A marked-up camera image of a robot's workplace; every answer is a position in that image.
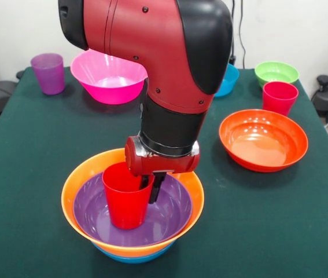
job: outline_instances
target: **green tablecloth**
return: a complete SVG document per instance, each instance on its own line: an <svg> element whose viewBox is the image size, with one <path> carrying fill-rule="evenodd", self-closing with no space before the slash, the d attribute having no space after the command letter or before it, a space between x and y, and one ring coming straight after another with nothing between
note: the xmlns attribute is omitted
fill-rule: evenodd
<svg viewBox="0 0 328 278"><path fill-rule="evenodd" d="M78 164L138 132L139 101L99 104L66 73L66 91L48 97L27 69L0 118L0 277L328 277L328 136L300 84L290 116L308 134L306 157L272 174L228 157L222 119L261 107L253 71L242 70L201 130L200 220L162 257L125 265L69 226L60 196Z"/></svg>

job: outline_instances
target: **light green bowl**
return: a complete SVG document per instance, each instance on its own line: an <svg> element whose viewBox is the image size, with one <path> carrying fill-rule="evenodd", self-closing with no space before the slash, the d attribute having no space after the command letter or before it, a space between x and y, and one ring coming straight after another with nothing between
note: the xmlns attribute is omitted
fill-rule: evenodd
<svg viewBox="0 0 328 278"><path fill-rule="evenodd" d="M272 81L295 83L298 80L298 71L289 64L277 61L263 62L256 66L255 74L261 88Z"/></svg>

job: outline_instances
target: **purple cup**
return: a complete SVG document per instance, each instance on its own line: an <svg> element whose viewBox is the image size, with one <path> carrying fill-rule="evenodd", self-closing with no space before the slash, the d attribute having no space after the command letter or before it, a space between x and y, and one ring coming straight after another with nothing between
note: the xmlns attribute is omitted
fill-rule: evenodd
<svg viewBox="0 0 328 278"><path fill-rule="evenodd" d="M31 60L31 66L44 94L59 94L65 89L64 60L61 55L40 54Z"/></svg>

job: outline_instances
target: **purple bowl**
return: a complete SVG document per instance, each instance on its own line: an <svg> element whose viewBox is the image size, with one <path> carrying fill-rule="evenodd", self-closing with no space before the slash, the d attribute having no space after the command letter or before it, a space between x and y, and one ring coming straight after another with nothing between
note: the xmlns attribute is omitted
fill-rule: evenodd
<svg viewBox="0 0 328 278"><path fill-rule="evenodd" d="M73 204L73 213L76 222L90 237L115 246L139 247L163 242L177 235L189 221L192 201L186 188L167 175L157 202L148 205L145 222L136 229L119 229L110 221L100 173L80 188Z"/></svg>

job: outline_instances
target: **black cable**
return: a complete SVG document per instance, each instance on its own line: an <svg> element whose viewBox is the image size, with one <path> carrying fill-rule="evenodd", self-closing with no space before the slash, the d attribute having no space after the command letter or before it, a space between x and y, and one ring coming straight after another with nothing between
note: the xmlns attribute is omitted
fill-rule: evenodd
<svg viewBox="0 0 328 278"><path fill-rule="evenodd" d="M239 36L239 42L241 43L242 49L244 50L244 57L242 59L242 66L245 68L245 56L246 56L246 49L242 42L241 38L241 26L242 26L242 20L244 19L244 0L241 0L241 18L239 20L239 26L238 26L238 36Z"/></svg>
<svg viewBox="0 0 328 278"><path fill-rule="evenodd" d="M232 21L234 21L235 0L232 1ZM234 40L232 41L232 57L234 56Z"/></svg>

